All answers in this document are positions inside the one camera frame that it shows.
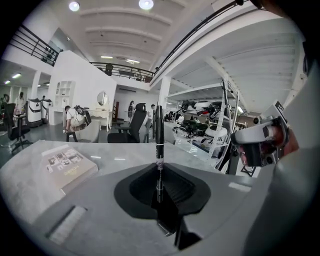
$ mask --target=white ceiling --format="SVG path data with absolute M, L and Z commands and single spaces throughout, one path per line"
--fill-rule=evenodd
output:
M 20 73 L 21 76 L 16 79 L 12 78 L 17 73 Z M 11 83 L 6 84 L 6 86 L 32 87 L 35 73 L 36 71 L 29 67 L 2 60 L 0 63 L 0 86 L 4 86 L 4 82 L 10 80 Z M 45 84 L 49 83 L 50 77 L 48 74 L 41 73 L 39 84 L 45 87 Z
M 116 59 L 122 57 L 140 61 L 134 66 L 148 70 L 160 57 L 157 53 L 170 51 L 213 13 L 210 4 L 217 1 L 226 0 L 153 0 L 151 10 L 141 9 L 139 0 L 77 0 L 77 12 L 68 9 L 67 0 L 51 0 L 49 6 L 62 30 L 96 62 L 130 65 Z M 106 61 L 100 56 L 113 59 Z
M 285 19 L 259 22 L 213 41 L 205 53 L 215 58 L 239 87 L 248 112 L 261 113 L 275 100 L 284 104 L 293 85 L 301 39 Z M 204 60 L 190 61 L 173 78 L 191 88 L 220 83 L 222 78 Z M 171 83 L 169 94 L 185 91 Z M 216 99 L 214 91 L 191 92 L 175 100 Z

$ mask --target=black office chair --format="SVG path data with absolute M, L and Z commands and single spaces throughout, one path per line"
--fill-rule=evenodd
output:
M 25 139 L 25 134 L 30 132 L 30 128 L 26 125 L 22 125 L 22 120 L 24 116 L 17 117 L 17 127 L 15 127 L 14 122 L 14 112 L 16 104 L 10 103 L 4 106 L 4 118 L 3 122 L 7 127 L 7 134 L 11 141 L 16 140 L 15 147 L 11 152 L 13 153 L 20 146 L 24 149 L 24 145 L 33 144 L 29 140 Z
M 135 106 L 135 112 L 129 127 L 117 126 L 115 129 L 124 133 L 110 133 L 108 143 L 140 143 L 139 130 L 146 118 L 146 103 Z

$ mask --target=gray counter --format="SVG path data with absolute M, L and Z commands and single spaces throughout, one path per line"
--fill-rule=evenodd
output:
M 0 189 L 4 199 L 13 213 L 28 223 L 33 223 L 46 209 L 63 198 L 53 181 L 49 180 L 44 170 L 40 169 L 40 163 L 42 152 L 66 143 L 40 140 L 15 155 L 0 170 Z M 95 177 L 151 164 L 156 158 L 155 143 L 70 142 L 68 144 L 97 164 L 99 172 Z M 217 172 L 205 162 L 172 144 L 165 144 L 164 154 L 167 163 Z

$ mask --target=black metal railing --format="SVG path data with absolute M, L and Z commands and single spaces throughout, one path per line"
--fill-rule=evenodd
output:
M 102 72 L 106 73 L 108 76 L 125 77 L 145 83 L 150 83 L 152 78 L 155 76 L 155 73 L 138 67 L 105 62 L 90 63 Z
M 55 65 L 59 55 L 59 52 L 49 46 L 24 25 L 21 25 L 15 32 L 9 44 L 51 66 Z
M 169 58 L 190 38 L 192 37 L 199 29 L 201 29 L 203 26 L 214 20 L 215 18 L 219 17 L 221 14 L 229 11 L 233 7 L 236 7 L 238 4 L 236 1 L 233 1 L 224 7 L 220 8 L 219 10 L 215 11 L 213 14 L 205 18 L 200 24 L 198 24 L 194 29 L 192 29 L 168 54 L 167 57 L 163 60 L 163 62 L 160 64 L 158 69 L 156 69 L 154 74 L 157 74 L 158 71 L 163 67 L 163 65 L 169 60 Z

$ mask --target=pillar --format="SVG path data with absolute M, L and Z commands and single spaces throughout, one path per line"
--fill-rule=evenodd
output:
M 33 77 L 32 89 L 31 89 L 31 99 L 37 98 L 38 85 L 40 80 L 41 71 L 37 70 Z
M 171 83 L 170 76 L 164 76 L 162 78 L 158 105 L 162 106 L 163 109 L 165 109 L 167 107 L 167 98 L 166 97 L 169 95 L 170 83 Z

